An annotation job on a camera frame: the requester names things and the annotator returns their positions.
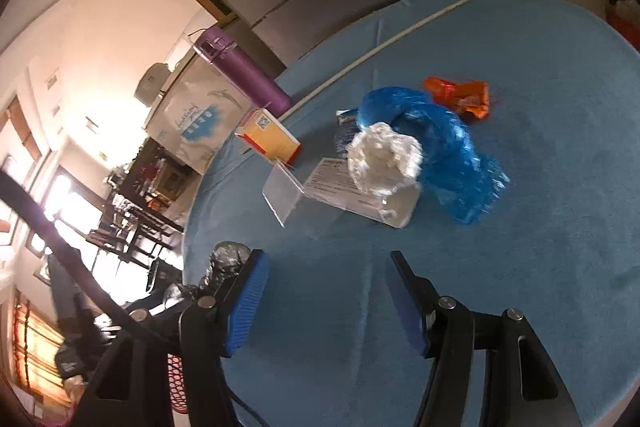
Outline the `dark wooden chair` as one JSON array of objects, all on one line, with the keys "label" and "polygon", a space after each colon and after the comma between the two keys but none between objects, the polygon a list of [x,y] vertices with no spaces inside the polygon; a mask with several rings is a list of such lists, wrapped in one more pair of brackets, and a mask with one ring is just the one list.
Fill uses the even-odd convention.
[{"label": "dark wooden chair", "polygon": [[116,255],[119,261],[149,268],[156,259],[179,254],[177,232],[135,205],[120,208],[106,202],[99,224],[86,235],[86,242]]}]

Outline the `white rice cooker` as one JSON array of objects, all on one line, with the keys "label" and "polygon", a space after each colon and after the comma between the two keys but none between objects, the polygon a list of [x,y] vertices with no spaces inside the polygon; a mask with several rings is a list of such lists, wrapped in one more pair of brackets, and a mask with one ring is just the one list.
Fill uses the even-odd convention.
[{"label": "white rice cooker", "polygon": [[166,63],[154,63],[142,75],[134,97],[143,105],[150,107],[162,91],[171,71]]}]

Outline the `black plastic bag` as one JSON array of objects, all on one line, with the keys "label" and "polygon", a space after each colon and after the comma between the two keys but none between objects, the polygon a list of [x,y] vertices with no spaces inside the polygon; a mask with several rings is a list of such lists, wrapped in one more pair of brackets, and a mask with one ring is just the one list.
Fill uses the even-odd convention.
[{"label": "black plastic bag", "polygon": [[167,310],[183,301],[213,296],[227,281],[232,281],[243,269],[252,251],[238,242],[218,243],[209,256],[205,274],[196,285],[172,283],[163,295],[163,309]]}]

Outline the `white chest freezer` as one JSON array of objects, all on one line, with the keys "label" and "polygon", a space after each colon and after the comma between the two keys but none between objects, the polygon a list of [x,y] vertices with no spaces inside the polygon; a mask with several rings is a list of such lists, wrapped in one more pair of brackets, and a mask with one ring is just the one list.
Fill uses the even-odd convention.
[{"label": "white chest freezer", "polygon": [[190,51],[168,76],[144,129],[168,153],[203,176],[251,108],[250,100],[224,74]]}]

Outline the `orange snack wrapper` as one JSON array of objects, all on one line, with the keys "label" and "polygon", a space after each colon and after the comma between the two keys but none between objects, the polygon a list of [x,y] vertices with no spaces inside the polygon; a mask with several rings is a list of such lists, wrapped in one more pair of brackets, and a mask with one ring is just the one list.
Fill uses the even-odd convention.
[{"label": "orange snack wrapper", "polygon": [[455,83],[437,77],[428,77],[423,88],[434,102],[457,114],[467,124],[483,120],[490,115],[489,87],[485,81]]}]

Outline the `blue toothpaste box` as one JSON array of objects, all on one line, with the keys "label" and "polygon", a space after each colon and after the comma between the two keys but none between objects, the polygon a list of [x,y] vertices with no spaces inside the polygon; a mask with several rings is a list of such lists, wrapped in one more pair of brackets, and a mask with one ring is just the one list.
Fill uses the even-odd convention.
[{"label": "blue toothpaste box", "polygon": [[339,109],[336,112],[337,130],[334,134],[334,145],[338,157],[347,157],[347,147],[354,136],[360,132],[357,124],[358,109]]}]

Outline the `white tissue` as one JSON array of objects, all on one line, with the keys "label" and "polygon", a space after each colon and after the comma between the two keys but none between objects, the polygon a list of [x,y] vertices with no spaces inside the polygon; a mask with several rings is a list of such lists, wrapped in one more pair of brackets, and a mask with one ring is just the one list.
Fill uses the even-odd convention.
[{"label": "white tissue", "polygon": [[385,122],[358,132],[346,150],[348,172],[363,194],[383,198],[418,182],[423,160],[420,142]]}]

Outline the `purple thermos bottle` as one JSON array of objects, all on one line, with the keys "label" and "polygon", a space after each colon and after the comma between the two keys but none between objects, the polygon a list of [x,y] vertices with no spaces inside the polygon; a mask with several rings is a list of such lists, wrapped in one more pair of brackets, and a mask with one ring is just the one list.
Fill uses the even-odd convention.
[{"label": "purple thermos bottle", "polygon": [[222,29],[212,26],[198,36],[196,53],[225,75],[256,107],[280,117],[292,107],[292,100],[259,65]]}]

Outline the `blue plastic bag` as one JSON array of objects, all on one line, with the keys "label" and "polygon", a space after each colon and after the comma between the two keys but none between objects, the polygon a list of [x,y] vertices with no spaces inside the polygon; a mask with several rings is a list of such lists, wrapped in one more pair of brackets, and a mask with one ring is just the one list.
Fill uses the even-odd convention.
[{"label": "blue plastic bag", "polygon": [[357,124],[361,131],[377,122],[420,142],[423,160],[416,184],[433,191],[465,225],[488,213],[509,182],[495,158],[477,153],[459,116],[424,91],[385,87],[369,92],[358,107]]}]

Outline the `long white stick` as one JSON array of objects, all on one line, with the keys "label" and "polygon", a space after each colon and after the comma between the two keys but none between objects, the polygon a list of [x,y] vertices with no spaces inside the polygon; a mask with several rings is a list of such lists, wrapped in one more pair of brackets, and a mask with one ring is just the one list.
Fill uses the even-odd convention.
[{"label": "long white stick", "polygon": [[357,58],[357,60],[351,62],[350,64],[340,69],[333,76],[329,77],[327,80],[324,80],[320,84],[320,86],[318,86],[317,88],[314,88],[314,90],[306,94],[303,98],[301,98],[298,102],[296,102],[291,108],[289,108],[286,112],[284,112],[278,118],[278,121],[280,122],[280,124],[282,124],[283,121],[286,121],[288,117],[291,117],[293,114],[295,114],[299,109],[301,109],[304,105],[310,102],[313,98],[318,96],[324,90],[333,86],[334,83],[342,79],[344,76],[352,72],[354,69],[358,68],[360,65],[369,61],[370,58],[375,57],[376,54],[379,54],[383,50],[389,48],[390,46],[393,46],[396,42],[400,41],[403,38],[406,38],[408,35],[411,35],[413,32],[417,31],[418,29],[430,24],[431,22],[434,22],[434,20],[437,20],[439,17],[442,17],[456,9],[461,8],[463,5],[469,3],[470,1],[471,0],[458,0],[454,3],[448,4],[444,6],[442,9],[430,14],[427,17],[422,18],[422,20],[418,20],[416,23],[405,28],[404,30],[399,31],[396,35],[393,35],[393,37],[386,39],[375,48],[370,49],[370,51],[361,55],[360,57]]}]

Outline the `yellow orange medicine box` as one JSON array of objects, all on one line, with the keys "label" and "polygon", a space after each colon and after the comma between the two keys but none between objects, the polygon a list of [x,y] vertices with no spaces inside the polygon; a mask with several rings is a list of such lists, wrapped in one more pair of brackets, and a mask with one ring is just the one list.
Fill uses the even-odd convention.
[{"label": "yellow orange medicine box", "polygon": [[265,108],[248,113],[235,130],[235,135],[263,158],[291,165],[302,144]]}]

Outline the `red plastic basket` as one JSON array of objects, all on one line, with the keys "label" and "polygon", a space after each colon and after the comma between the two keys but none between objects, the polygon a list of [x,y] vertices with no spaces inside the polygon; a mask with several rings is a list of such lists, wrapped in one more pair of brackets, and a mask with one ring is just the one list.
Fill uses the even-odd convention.
[{"label": "red plastic basket", "polygon": [[186,403],[186,388],[184,387],[182,361],[177,355],[169,353],[168,363],[168,384],[171,408],[175,413],[188,413],[188,403]]}]

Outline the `blue tablecloth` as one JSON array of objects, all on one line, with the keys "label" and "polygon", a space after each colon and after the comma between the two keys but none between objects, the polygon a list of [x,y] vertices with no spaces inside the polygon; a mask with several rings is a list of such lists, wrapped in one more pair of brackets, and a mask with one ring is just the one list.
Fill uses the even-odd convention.
[{"label": "blue tablecloth", "polygon": [[214,246],[268,256],[231,389],[273,426],[409,426],[431,364],[402,328],[385,277],[392,251],[472,310],[520,309],[580,420],[596,425],[639,380],[639,54],[607,22],[563,0],[401,0],[291,65],[285,128],[306,180],[336,153],[337,114],[431,77],[487,83],[469,149],[502,171],[462,191],[445,140],[424,136],[420,198],[402,228],[302,199],[279,222],[262,189],[271,165],[230,136],[186,226],[184,277]]}]

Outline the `dark wooden table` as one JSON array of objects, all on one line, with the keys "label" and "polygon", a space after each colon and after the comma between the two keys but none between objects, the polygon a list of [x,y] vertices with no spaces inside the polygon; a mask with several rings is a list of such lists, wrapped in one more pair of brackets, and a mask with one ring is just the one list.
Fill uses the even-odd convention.
[{"label": "dark wooden table", "polygon": [[168,217],[167,211],[200,178],[160,143],[146,138],[134,159],[113,168],[104,183],[110,187],[109,198],[120,196],[145,217],[182,233],[184,225]]}]

